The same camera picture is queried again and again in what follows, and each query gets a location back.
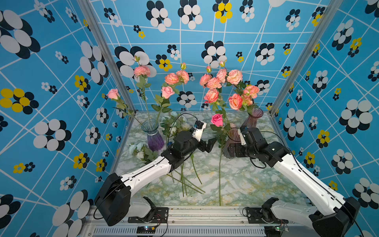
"blue wallpaper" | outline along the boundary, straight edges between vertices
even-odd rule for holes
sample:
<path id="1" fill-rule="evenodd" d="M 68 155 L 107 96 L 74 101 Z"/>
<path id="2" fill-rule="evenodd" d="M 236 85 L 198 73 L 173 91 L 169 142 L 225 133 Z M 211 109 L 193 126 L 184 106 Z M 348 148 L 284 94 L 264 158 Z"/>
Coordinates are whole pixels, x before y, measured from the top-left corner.
<path id="1" fill-rule="evenodd" d="M 377 2 L 343 1 L 275 114 L 296 158 L 359 200 L 365 237 L 379 233 Z"/>
<path id="2" fill-rule="evenodd" d="M 92 0 L 100 28 L 136 109 L 146 110 L 128 61 L 137 53 L 154 73 L 147 91 L 149 108 L 164 77 L 186 63 L 191 80 L 171 100 L 173 110 L 208 110 L 200 77 L 218 62 L 243 72 L 246 84 L 261 88 L 255 102 L 271 108 L 286 77 L 326 10 L 329 0 Z M 229 97 L 231 87 L 222 88 Z"/>
<path id="3" fill-rule="evenodd" d="M 0 236 L 76 236 L 127 118 L 75 0 L 2 1 Z"/>

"wire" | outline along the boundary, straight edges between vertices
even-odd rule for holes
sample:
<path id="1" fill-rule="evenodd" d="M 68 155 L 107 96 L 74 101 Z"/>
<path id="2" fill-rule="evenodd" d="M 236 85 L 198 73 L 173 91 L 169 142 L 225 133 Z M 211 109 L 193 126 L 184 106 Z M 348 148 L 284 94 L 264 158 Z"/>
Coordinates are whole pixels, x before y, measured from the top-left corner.
<path id="1" fill-rule="evenodd" d="M 259 169 L 264 169 L 264 168 L 267 167 L 266 163 L 264 163 L 264 162 L 263 162 L 263 164 L 265 165 L 264 167 L 257 166 L 256 164 L 254 164 L 253 159 L 251 157 L 250 157 L 250 162 L 253 164 L 253 166 L 255 166 L 255 167 L 259 168 Z"/>
<path id="2" fill-rule="evenodd" d="M 169 132 L 169 136 L 171 135 L 171 130 L 172 130 L 172 128 L 174 127 L 175 122 L 176 122 L 176 121 L 178 120 L 178 118 L 180 118 L 180 116 L 182 116 L 182 115 L 191 115 L 191 116 L 195 117 L 195 118 L 196 118 L 196 121 L 197 121 L 197 117 L 196 117 L 195 115 L 193 115 L 193 114 L 190 114 L 190 113 L 182 113 L 182 114 L 180 114 L 179 116 L 177 116 L 177 118 L 175 119 L 175 121 L 172 123 L 171 128 L 170 128 L 170 132 Z"/>
<path id="3" fill-rule="evenodd" d="M 274 132 L 270 132 L 270 131 L 261 131 L 261 132 L 269 132 L 269 133 L 273 133 L 273 134 L 275 134 L 277 137 L 279 137 L 280 138 L 280 140 L 283 142 L 283 140 L 282 140 L 282 138 L 279 136 L 279 135 L 277 135 L 276 133 L 274 133 Z M 292 155 L 292 157 L 293 157 L 293 159 L 295 160 L 295 163 L 298 165 L 298 167 L 299 167 L 299 169 L 300 169 L 300 171 L 302 171 L 302 172 L 304 172 L 304 174 L 306 174 L 311 180 L 313 180 L 316 184 L 318 184 L 321 188 L 323 188 L 328 194 L 330 194 L 334 199 L 336 199 L 337 200 L 337 202 L 339 202 L 339 204 L 341 204 L 341 206 L 342 207 L 344 207 L 345 208 L 345 210 L 347 211 L 347 213 L 348 213 L 348 215 L 350 216 L 350 218 L 354 221 L 354 223 L 357 225 L 357 227 L 358 227 L 358 229 L 359 229 L 359 231 L 360 231 L 360 233 L 361 233 L 361 235 L 362 235 L 362 237 L 364 237 L 363 236 L 363 232 L 362 232 L 362 230 L 361 230 L 361 228 L 359 227 L 359 225 L 358 225 L 358 223 L 357 223 L 357 221 L 354 219 L 354 216 L 351 214 L 351 212 L 331 193 L 331 192 L 329 192 L 329 190 L 328 189 L 326 189 L 326 188 L 324 188 L 321 184 L 319 184 L 316 180 L 314 180 L 309 174 L 307 174 L 301 167 L 300 167 L 300 165 L 299 165 L 299 163 L 298 163 L 298 160 L 295 158 L 295 156 L 293 155 L 293 154 L 291 154 Z"/>

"marble tabletop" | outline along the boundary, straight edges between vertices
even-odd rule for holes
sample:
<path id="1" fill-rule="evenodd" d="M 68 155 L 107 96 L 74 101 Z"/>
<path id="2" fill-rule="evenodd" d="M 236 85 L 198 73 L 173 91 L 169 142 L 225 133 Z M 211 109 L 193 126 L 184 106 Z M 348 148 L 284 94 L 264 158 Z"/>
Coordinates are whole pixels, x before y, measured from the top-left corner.
<path id="1" fill-rule="evenodd" d="M 210 123 L 212 112 L 190 112 L 199 120 Z M 138 120 L 147 120 L 147 113 L 138 113 Z M 194 124 L 195 119 L 190 115 L 184 115 L 189 124 Z M 247 118 L 247 113 L 234 112 L 227 113 L 230 122 L 240 126 Z M 261 131 L 274 131 L 265 113 L 257 123 L 257 128 Z M 277 137 L 271 133 L 262 133 L 267 142 L 277 141 Z M 212 130 L 207 126 L 203 132 L 202 139 L 207 141 L 213 138 Z M 141 130 L 141 126 L 136 120 L 126 140 L 124 150 L 120 156 L 119 163 L 115 169 L 118 175 L 132 172 L 142 166 L 144 162 L 129 153 L 130 143 L 147 141 L 147 135 Z M 221 156 L 221 204 L 219 201 L 219 164 L 220 152 L 216 142 L 211 153 L 194 152 L 194 165 L 202 182 L 200 184 L 191 159 L 184 162 L 183 174 L 194 185 L 204 191 L 200 194 L 187 187 L 187 195 L 182 192 L 182 184 L 172 180 L 165 175 L 153 180 L 150 184 L 143 187 L 134 197 L 149 197 L 154 204 L 160 206 L 187 206 L 187 205 L 221 205 L 221 206 L 260 206 L 271 197 L 279 198 L 283 201 L 298 205 L 305 205 L 301 191 L 292 184 L 286 177 L 267 166 L 265 169 L 254 167 L 248 158 L 228 159 Z M 174 177 L 180 180 L 180 175 L 172 172 Z"/>

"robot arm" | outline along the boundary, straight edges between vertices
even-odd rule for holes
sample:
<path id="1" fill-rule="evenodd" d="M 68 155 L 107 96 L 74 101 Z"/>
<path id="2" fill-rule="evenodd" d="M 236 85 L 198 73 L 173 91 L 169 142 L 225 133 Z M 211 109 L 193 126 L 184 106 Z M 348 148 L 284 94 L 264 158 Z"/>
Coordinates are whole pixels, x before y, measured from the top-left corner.
<path id="1" fill-rule="evenodd" d="M 279 142 L 268 144 L 257 128 L 241 127 L 241 144 L 229 150 L 230 155 L 259 159 L 293 182 L 315 204 L 301 206 L 270 198 L 262 205 L 266 222 L 273 218 L 295 221 L 313 228 L 321 237 L 342 237 L 357 217 L 360 204 L 332 190 L 299 163 Z"/>
<path id="2" fill-rule="evenodd" d="M 206 125 L 196 121 L 193 128 L 180 132 L 173 144 L 144 167 L 121 176 L 113 173 L 107 177 L 95 198 L 95 205 L 109 226 L 125 216 L 140 217 L 144 221 L 153 218 L 155 205 L 152 201 L 147 197 L 134 199 L 133 195 L 154 179 L 178 168 L 196 149 L 209 153 L 216 138 L 209 139 L 208 144 L 201 140 Z"/>

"peach rose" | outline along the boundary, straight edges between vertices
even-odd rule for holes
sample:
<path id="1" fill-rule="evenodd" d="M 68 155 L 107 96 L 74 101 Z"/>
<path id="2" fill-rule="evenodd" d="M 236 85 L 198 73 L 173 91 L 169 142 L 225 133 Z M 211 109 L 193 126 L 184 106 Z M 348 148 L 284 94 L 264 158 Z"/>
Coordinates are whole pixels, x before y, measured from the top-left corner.
<path id="1" fill-rule="evenodd" d="M 259 92 L 259 88 L 257 86 L 247 86 L 244 90 L 243 93 L 251 96 L 253 99 L 255 99 L 258 95 L 257 93 Z"/>
<path id="2" fill-rule="evenodd" d="M 213 77 L 212 79 L 210 79 L 207 83 L 207 87 L 209 89 L 213 89 L 213 88 L 221 88 L 221 84 L 220 84 L 220 80 L 217 78 L 217 77 Z"/>
<path id="3" fill-rule="evenodd" d="M 169 73 L 169 74 L 164 78 L 164 81 L 165 81 L 167 84 L 169 84 L 169 85 L 173 85 L 173 84 L 179 82 L 179 78 L 178 78 L 178 76 L 175 75 L 175 73 Z"/>
<path id="4" fill-rule="evenodd" d="M 211 122 L 216 125 L 216 127 L 221 127 L 224 123 L 222 115 L 219 113 L 212 116 Z"/>
<path id="5" fill-rule="evenodd" d="M 244 94 L 242 95 L 242 102 L 246 103 L 247 106 L 252 105 L 253 101 L 251 100 L 251 97 Z"/>
<path id="6" fill-rule="evenodd" d="M 226 69 L 225 68 L 221 68 L 216 77 L 220 80 L 221 83 L 225 83 L 225 77 L 226 77 Z"/>
<path id="7" fill-rule="evenodd" d="M 150 69 L 147 66 L 139 66 L 134 69 L 134 75 L 136 76 L 150 76 Z"/>
<path id="8" fill-rule="evenodd" d="M 118 96 L 120 96 L 120 94 L 118 93 L 118 89 L 111 89 L 109 92 L 108 92 L 108 98 L 110 99 L 115 99 L 117 100 L 118 99 Z"/>
<path id="9" fill-rule="evenodd" d="M 206 83 L 212 78 L 210 74 L 204 74 L 200 78 L 200 85 L 202 85 L 205 88 Z"/>
<path id="10" fill-rule="evenodd" d="M 232 109 L 239 110 L 242 106 L 242 98 L 240 95 L 234 93 L 234 95 L 229 98 L 229 105 Z"/>
<path id="11" fill-rule="evenodd" d="M 237 69 L 231 70 L 226 80 L 231 84 L 237 85 L 242 80 L 242 72 Z"/>
<path id="12" fill-rule="evenodd" d="M 176 75 L 179 77 L 179 79 L 181 79 L 181 78 L 183 79 L 184 84 L 187 84 L 187 82 L 190 80 L 190 76 L 184 70 L 177 71 Z"/>
<path id="13" fill-rule="evenodd" d="M 218 91 L 216 89 L 210 89 L 204 96 L 206 103 L 216 102 L 218 99 Z"/>
<path id="14" fill-rule="evenodd" d="M 172 88 L 170 86 L 162 87 L 162 97 L 168 99 L 173 94 L 175 94 L 175 92 L 172 90 Z"/>

